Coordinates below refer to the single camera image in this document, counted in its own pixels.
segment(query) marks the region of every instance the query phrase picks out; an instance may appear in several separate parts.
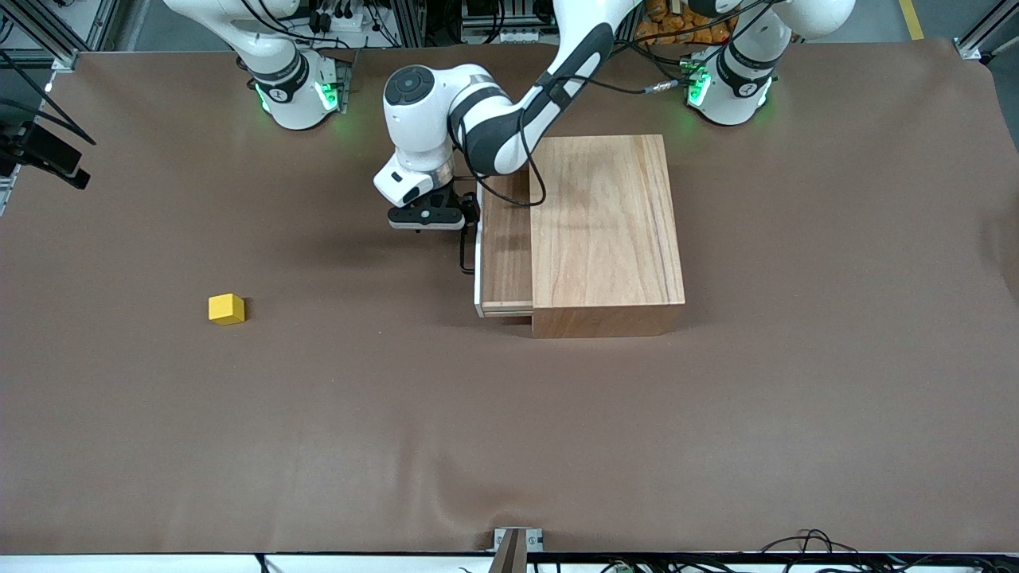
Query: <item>cable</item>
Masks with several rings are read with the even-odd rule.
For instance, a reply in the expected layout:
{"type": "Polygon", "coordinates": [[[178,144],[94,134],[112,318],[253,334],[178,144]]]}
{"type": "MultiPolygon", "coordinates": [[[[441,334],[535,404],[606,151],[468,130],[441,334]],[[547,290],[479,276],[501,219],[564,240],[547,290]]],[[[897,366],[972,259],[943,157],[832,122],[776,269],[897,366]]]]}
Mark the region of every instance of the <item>cable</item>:
{"type": "MultiPolygon", "coordinates": [[[[524,137],[523,124],[524,124],[524,113],[522,111],[517,116],[517,128],[521,133],[521,142],[524,143],[524,153],[527,154],[528,164],[531,165],[532,168],[536,168],[536,166],[534,165],[534,158],[531,156],[531,150],[529,150],[527,148],[526,138],[524,137]]],[[[464,118],[463,117],[460,118],[460,129],[464,134],[464,145],[463,146],[461,146],[460,144],[457,143],[457,137],[455,137],[455,135],[452,132],[452,123],[451,123],[450,119],[446,119],[446,125],[447,125],[447,128],[449,131],[449,138],[452,140],[453,147],[457,148],[457,149],[459,149],[460,152],[464,155],[464,162],[467,163],[467,169],[469,171],[471,171],[472,175],[474,175],[474,180],[476,180],[478,183],[478,185],[480,185],[485,191],[487,191],[488,193],[491,193],[492,195],[494,195],[495,197],[501,199],[502,201],[505,201],[506,203],[509,203],[511,205],[516,205],[518,207],[537,207],[537,206],[539,206],[539,205],[541,205],[542,203],[545,202],[545,199],[548,197],[548,190],[545,188],[545,181],[544,181],[544,179],[541,178],[541,173],[538,173],[538,172],[535,172],[535,174],[538,177],[538,184],[541,186],[541,199],[539,199],[538,201],[535,201],[535,202],[518,201],[516,199],[513,199],[512,197],[506,197],[505,195],[502,195],[501,193],[499,193],[499,192],[495,191],[494,189],[492,189],[492,187],[490,185],[488,185],[488,184],[485,183],[485,179],[487,178],[487,176],[483,176],[481,173],[479,173],[474,168],[474,165],[471,164],[471,156],[467,153],[467,147],[468,147],[467,146],[467,124],[464,122],[464,118]]]]}
{"type": "Polygon", "coordinates": [[[903,565],[902,567],[899,567],[899,568],[889,567],[888,573],[905,573],[907,570],[909,570],[909,569],[911,569],[913,567],[916,567],[917,565],[920,565],[921,563],[926,563],[926,562],[929,562],[929,561],[932,561],[932,560],[945,561],[945,562],[950,563],[950,564],[958,564],[958,563],[961,562],[961,563],[969,564],[969,565],[971,565],[969,562],[973,562],[973,563],[979,564],[980,565],[979,568],[982,569],[983,571],[987,572],[987,573],[999,573],[1001,571],[1006,571],[1006,572],[1009,571],[1008,568],[1006,568],[1006,567],[999,567],[999,566],[995,565],[994,563],[990,563],[986,559],[983,559],[983,558],[980,558],[980,557],[974,557],[974,556],[952,556],[952,555],[927,555],[927,556],[921,557],[920,559],[917,559],[916,561],[913,561],[911,563],[903,565]]]}
{"type": "Polygon", "coordinates": [[[833,545],[835,543],[832,542],[832,538],[827,536],[827,533],[820,529],[810,529],[807,531],[807,536],[803,539],[803,548],[800,550],[800,553],[807,553],[807,545],[810,544],[810,539],[813,538],[814,533],[819,534],[817,538],[824,541],[824,546],[827,548],[828,553],[833,553],[833,545]]]}
{"type": "MultiPolygon", "coordinates": [[[[467,199],[467,198],[470,198],[472,201],[476,201],[477,198],[478,198],[478,194],[474,193],[473,191],[470,192],[470,193],[465,193],[464,197],[462,197],[461,199],[463,200],[463,199],[467,199]]],[[[472,228],[472,227],[475,229],[475,233],[477,233],[477,228],[478,227],[477,227],[476,224],[473,224],[473,223],[472,224],[466,224],[466,225],[464,225],[463,228],[460,229],[460,271],[463,272],[464,274],[469,275],[469,276],[473,276],[474,275],[474,269],[473,268],[467,268],[467,233],[468,233],[468,230],[470,228],[472,228]]]]}
{"type": "MultiPolygon", "coordinates": [[[[2,57],[4,59],[4,61],[6,61],[7,64],[10,65],[14,69],[14,71],[16,71],[17,74],[20,75],[22,80],[24,80],[30,86],[32,86],[32,89],[35,90],[36,93],[38,93],[40,96],[42,96],[42,98],[46,101],[46,103],[48,103],[51,106],[53,106],[53,109],[57,113],[59,113],[61,117],[63,117],[66,120],[66,122],[68,124],[67,128],[71,133],[73,133],[75,136],[82,138],[83,140],[89,142],[90,144],[96,145],[96,140],[92,139],[89,136],[89,134],[87,134],[85,132],[85,129],[82,128],[81,125],[78,125],[73,119],[71,119],[70,115],[67,115],[67,113],[63,109],[61,109],[61,107],[59,105],[57,105],[57,102],[53,101],[53,98],[51,98],[50,95],[46,93],[46,90],[43,90],[42,88],[40,88],[39,84],[36,84],[36,81],[33,80],[31,75],[29,75],[28,73],[25,73],[25,71],[23,69],[21,69],[21,66],[18,65],[17,62],[13,60],[13,58],[11,58],[9,55],[7,55],[7,51],[6,50],[0,49],[0,57],[2,57]]],[[[39,112],[34,111],[34,113],[39,113],[43,117],[49,116],[48,113],[46,115],[43,115],[43,112],[41,112],[41,111],[39,111],[39,112]]]]}
{"type": "Polygon", "coordinates": [[[24,105],[23,103],[21,103],[19,101],[15,101],[15,100],[8,99],[8,98],[3,98],[3,97],[0,97],[0,105],[6,105],[6,106],[14,107],[14,108],[20,109],[22,111],[28,111],[29,113],[32,113],[32,114],[38,115],[40,117],[43,117],[45,119],[49,119],[50,121],[56,123],[57,125],[60,125],[64,129],[67,129],[68,132],[71,132],[75,136],[81,137],[81,135],[77,133],[77,129],[75,129],[75,127],[73,125],[71,125],[70,123],[64,121],[63,119],[60,119],[59,117],[57,117],[55,115],[51,115],[49,113],[46,113],[45,111],[40,111],[39,109],[32,107],[31,105],[24,105]]]}
{"type": "Polygon", "coordinates": [[[506,22],[505,0],[492,0],[495,2],[495,9],[492,10],[492,32],[485,39],[484,44],[491,44],[502,33],[502,27],[506,22]]]}
{"type": "Polygon", "coordinates": [[[606,90],[611,90],[613,92],[619,92],[621,94],[630,94],[632,96],[642,96],[648,94],[647,90],[649,88],[644,88],[642,90],[631,90],[629,88],[621,88],[619,86],[612,86],[611,84],[605,84],[604,82],[598,82],[597,80],[592,80],[586,75],[557,75],[555,76],[555,82],[570,82],[573,80],[583,81],[585,84],[590,84],[592,86],[597,86],[599,88],[604,88],[606,90]]]}
{"type": "Polygon", "coordinates": [[[623,52],[627,51],[628,49],[630,49],[630,50],[633,50],[633,51],[639,53],[641,56],[644,56],[645,58],[647,58],[649,60],[657,61],[658,63],[663,63],[663,64],[668,64],[668,65],[680,65],[683,62],[683,60],[672,59],[672,58],[666,58],[664,56],[659,56],[659,55],[651,52],[651,50],[649,50],[648,48],[644,48],[644,47],[638,45],[636,42],[631,42],[630,40],[615,40],[614,44],[616,46],[623,46],[624,48],[620,49],[620,50],[615,50],[611,54],[609,54],[608,57],[606,58],[606,61],[612,59],[613,57],[615,57],[615,56],[622,54],[623,52]]]}
{"type": "Polygon", "coordinates": [[[389,28],[385,25],[385,19],[382,18],[382,11],[379,9],[378,4],[375,3],[375,0],[366,0],[365,9],[368,10],[368,15],[371,16],[372,22],[378,27],[378,32],[382,35],[382,38],[393,48],[399,48],[399,44],[392,33],[389,32],[389,28]]]}
{"type": "Polygon", "coordinates": [[[3,16],[3,19],[0,20],[0,44],[3,44],[8,39],[10,39],[10,35],[13,34],[13,32],[14,32],[14,22],[8,19],[7,16],[3,16]]]}
{"type": "Polygon", "coordinates": [[[672,73],[669,73],[668,70],[665,69],[665,65],[664,65],[664,64],[669,64],[669,65],[676,65],[676,66],[681,66],[682,67],[683,62],[681,60],[671,60],[668,58],[661,58],[659,56],[656,56],[656,55],[652,54],[650,51],[643,50],[640,46],[637,45],[637,43],[631,42],[629,40],[616,40],[614,42],[614,44],[615,45],[626,46],[627,48],[630,48],[631,50],[634,50],[638,54],[640,54],[640,55],[644,56],[645,58],[651,60],[651,63],[653,63],[654,66],[658,68],[658,71],[660,71],[662,73],[662,75],[664,75],[665,77],[668,77],[669,80],[675,80],[677,82],[682,82],[683,80],[685,80],[685,79],[682,79],[682,77],[677,77],[677,76],[673,75],[672,73]]]}
{"type": "MultiPolygon", "coordinates": [[[[780,1],[780,0],[757,0],[757,2],[754,2],[753,4],[751,4],[751,7],[752,7],[752,6],[756,6],[756,5],[758,5],[758,4],[761,4],[761,3],[765,3],[765,2],[766,2],[766,3],[768,4],[768,5],[771,5],[771,4],[774,4],[774,3],[779,2],[779,1],[780,1]]],[[[759,14],[757,14],[756,16],[754,16],[754,17],[753,17],[753,18],[752,18],[752,19],[750,20],[750,22],[749,22],[749,23],[748,23],[748,24],[746,25],[746,28],[743,28],[743,29],[741,29],[741,30],[740,30],[739,32],[737,32],[736,34],[734,34],[734,35],[733,35],[733,37],[729,39],[729,42],[726,42],[726,43],[725,43],[725,44],[722,44],[722,45],[721,45],[721,46],[720,46],[720,47],[719,47],[719,48],[718,48],[717,50],[715,50],[715,51],[711,52],[711,54],[710,54],[710,55],[709,55],[708,57],[706,57],[706,58],[704,58],[704,59],[702,59],[702,60],[700,60],[700,61],[697,61],[697,60],[694,60],[694,61],[697,61],[697,68],[700,68],[700,67],[703,67],[704,65],[707,65],[707,62],[709,62],[709,61],[711,61],[712,59],[714,59],[714,58],[718,57],[718,55],[719,55],[719,54],[721,54],[721,53],[722,53],[723,51],[726,51],[726,49],[727,49],[727,48],[729,48],[729,46],[730,46],[730,45],[731,45],[731,44],[732,44],[733,42],[736,42],[736,40],[737,40],[737,39],[738,39],[738,38],[739,38],[740,36],[743,36],[744,34],[746,34],[746,33],[747,33],[747,31],[748,31],[748,30],[750,30],[751,28],[753,28],[753,27],[754,27],[754,23],[756,23],[756,22],[757,22],[757,20],[761,19],[761,17],[763,17],[763,16],[764,16],[764,14],[766,14],[766,13],[767,13],[767,8],[765,8],[765,9],[761,10],[759,14]]],[[[687,76],[687,77],[689,77],[689,76],[690,76],[690,74],[692,74],[692,73],[693,73],[693,71],[690,71],[690,72],[687,72],[686,76],[687,76]]]]}
{"type": "Polygon", "coordinates": [[[258,562],[259,571],[261,573],[269,573],[269,563],[265,560],[265,554],[255,554],[255,561],[258,562]]]}
{"type": "Polygon", "coordinates": [[[445,10],[443,10],[442,13],[442,19],[445,20],[444,24],[446,29],[446,34],[449,35],[449,40],[452,41],[453,44],[463,44],[464,40],[461,38],[461,35],[453,34],[452,22],[453,19],[455,18],[449,17],[450,16],[449,8],[458,2],[460,2],[460,0],[446,0],[445,10]]]}
{"type": "Polygon", "coordinates": [[[273,31],[273,32],[275,32],[277,34],[282,34],[283,36],[288,36],[290,38],[294,38],[297,40],[303,40],[304,42],[307,42],[309,45],[312,45],[315,42],[334,42],[336,44],[337,48],[339,47],[340,44],[342,44],[343,47],[346,48],[347,50],[352,49],[350,44],[347,44],[346,42],[343,42],[342,40],[340,40],[338,38],[325,39],[325,38],[316,38],[314,36],[313,37],[308,37],[308,36],[304,36],[304,35],[301,35],[301,34],[294,34],[292,32],[290,32],[289,30],[287,30],[286,27],[285,27],[285,24],[283,22],[279,21],[276,18],[276,16],[272,15],[272,13],[269,11],[269,7],[265,5],[265,0],[258,0],[258,2],[259,2],[259,5],[262,6],[262,9],[265,11],[265,13],[269,16],[269,19],[271,19],[273,22],[275,22],[276,25],[278,25],[278,28],[274,28],[272,24],[270,24],[269,22],[267,22],[258,12],[255,11],[255,8],[253,8],[252,5],[250,3],[248,3],[248,0],[240,0],[240,3],[243,3],[245,5],[245,8],[248,9],[248,12],[251,15],[255,16],[255,19],[257,19],[259,21],[259,23],[261,23],[262,25],[268,28],[269,30],[271,30],[271,31],[273,31]]]}
{"type": "Polygon", "coordinates": [[[811,529],[810,531],[807,532],[808,535],[791,535],[789,537],[783,537],[782,539],[775,539],[774,541],[771,541],[770,543],[768,543],[768,544],[764,545],[763,548],[761,548],[760,553],[767,553],[771,548],[773,548],[773,546],[775,546],[775,545],[777,545],[780,543],[785,543],[787,541],[794,541],[794,540],[797,540],[797,539],[803,539],[805,541],[809,541],[811,539],[811,536],[809,535],[809,533],[811,533],[811,532],[819,532],[820,534],[824,535],[824,538],[826,539],[825,544],[830,544],[833,548],[840,548],[840,549],[846,550],[848,552],[860,553],[856,548],[849,546],[849,545],[847,545],[845,543],[839,543],[839,542],[833,541],[830,538],[827,537],[827,534],[824,533],[823,531],[821,531],[820,529],[811,529]]]}

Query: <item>green led light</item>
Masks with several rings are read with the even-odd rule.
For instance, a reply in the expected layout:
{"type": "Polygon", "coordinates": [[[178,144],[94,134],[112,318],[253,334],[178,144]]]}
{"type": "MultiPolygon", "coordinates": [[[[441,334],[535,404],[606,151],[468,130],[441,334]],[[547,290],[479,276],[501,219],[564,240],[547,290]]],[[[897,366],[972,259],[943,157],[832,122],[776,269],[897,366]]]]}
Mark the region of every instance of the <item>green led light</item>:
{"type": "Polygon", "coordinates": [[[700,72],[694,75],[697,79],[694,80],[693,85],[690,86],[687,101],[690,105],[698,107],[700,104],[704,103],[704,96],[707,95],[707,89],[711,87],[711,74],[708,73],[706,69],[701,68],[700,72]]]}
{"type": "Polygon", "coordinates": [[[330,84],[323,86],[322,84],[316,82],[315,91],[318,92],[319,99],[322,100],[322,105],[326,109],[336,108],[336,102],[339,100],[336,95],[336,88],[332,87],[330,84]]]}
{"type": "Polygon", "coordinates": [[[265,94],[262,93],[262,88],[258,84],[255,85],[255,91],[258,93],[258,99],[262,100],[262,109],[264,109],[266,113],[270,113],[269,103],[265,101],[265,94]]]}
{"type": "Polygon", "coordinates": [[[764,88],[761,89],[761,99],[757,100],[757,107],[764,105],[767,101],[767,90],[771,87],[771,81],[768,80],[767,84],[764,84],[764,88]]]}

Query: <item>metal frame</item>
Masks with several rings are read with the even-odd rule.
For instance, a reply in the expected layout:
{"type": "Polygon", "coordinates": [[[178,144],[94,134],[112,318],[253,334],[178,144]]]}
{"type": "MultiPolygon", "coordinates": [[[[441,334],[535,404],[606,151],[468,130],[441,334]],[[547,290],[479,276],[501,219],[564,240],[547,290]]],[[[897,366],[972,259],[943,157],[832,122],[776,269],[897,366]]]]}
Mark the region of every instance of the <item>metal frame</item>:
{"type": "Polygon", "coordinates": [[[73,68],[85,41],[40,0],[0,0],[0,9],[61,66],[73,68]]]}
{"type": "Polygon", "coordinates": [[[17,180],[17,173],[21,170],[20,165],[14,166],[14,172],[9,177],[0,175],[0,217],[7,209],[7,201],[10,200],[10,193],[14,191],[14,181],[17,180]]]}
{"type": "Polygon", "coordinates": [[[969,31],[962,39],[956,39],[956,49],[959,55],[968,60],[978,60],[981,57],[980,48],[996,32],[1002,29],[1012,16],[1019,12],[1019,0],[1001,0],[987,15],[969,31]]]}
{"type": "Polygon", "coordinates": [[[637,27],[640,25],[640,20],[643,19],[643,8],[634,8],[615,31],[615,39],[633,42],[634,38],[637,37],[637,27]]]}
{"type": "Polygon", "coordinates": [[[425,47],[426,8],[419,0],[392,0],[401,48],[425,47]]]}
{"type": "Polygon", "coordinates": [[[55,68],[73,69],[78,53],[102,47],[118,4],[119,0],[100,0],[89,33],[83,39],[42,0],[0,0],[0,11],[40,46],[40,49],[11,50],[11,57],[23,67],[50,67],[55,59],[55,68]]]}

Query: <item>yellow cube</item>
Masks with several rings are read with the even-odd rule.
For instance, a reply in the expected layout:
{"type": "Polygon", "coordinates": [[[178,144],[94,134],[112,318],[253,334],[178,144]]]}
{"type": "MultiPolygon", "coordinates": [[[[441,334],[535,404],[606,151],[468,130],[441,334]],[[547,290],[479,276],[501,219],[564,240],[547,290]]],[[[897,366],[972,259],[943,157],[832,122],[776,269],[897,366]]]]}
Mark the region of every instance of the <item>yellow cube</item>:
{"type": "Polygon", "coordinates": [[[232,293],[210,297],[209,320],[222,326],[244,322],[245,301],[232,293]]]}

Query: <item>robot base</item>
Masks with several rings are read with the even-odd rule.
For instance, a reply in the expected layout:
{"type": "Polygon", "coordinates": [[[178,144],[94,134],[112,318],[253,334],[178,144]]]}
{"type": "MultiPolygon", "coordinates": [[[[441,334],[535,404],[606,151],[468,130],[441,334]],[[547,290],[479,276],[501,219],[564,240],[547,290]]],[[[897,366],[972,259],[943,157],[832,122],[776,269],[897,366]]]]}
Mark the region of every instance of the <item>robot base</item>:
{"type": "Polygon", "coordinates": [[[687,104],[712,123],[739,125],[748,121],[757,108],[764,105],[771,80],[760,88],[747,84],[745,87],[752,89],[753,93],[749,97],[738,96],[733,88],[718,79],[717,61],[718,58],[712,58],[704,70],[692,76],[694,85],[687,91],[687,104]]]}
{"type": "Polygon", "coordinates": [[[262,96],[262,108],[287,129],[308,129],[322,122],[330,113],[345,111],[351,67],[313,50],[302,50],[308,59],[308,80],[289,102],[274,101],[272,94],[262,96]]]}

